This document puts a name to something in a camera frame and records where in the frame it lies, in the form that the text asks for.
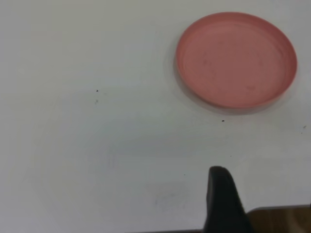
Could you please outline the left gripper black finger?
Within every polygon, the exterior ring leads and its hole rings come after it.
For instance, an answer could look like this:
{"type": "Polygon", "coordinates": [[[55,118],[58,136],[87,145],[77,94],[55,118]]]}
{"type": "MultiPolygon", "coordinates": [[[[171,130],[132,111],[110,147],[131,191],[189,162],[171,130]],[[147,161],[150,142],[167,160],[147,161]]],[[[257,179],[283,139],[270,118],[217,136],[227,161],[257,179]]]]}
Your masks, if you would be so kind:
{"type": "Polygon", "coordinates": [[[253,233],[254,229],[242,206],[233,177],[221,166],[208,173],[207,218],[204,233],[253,233]]]}

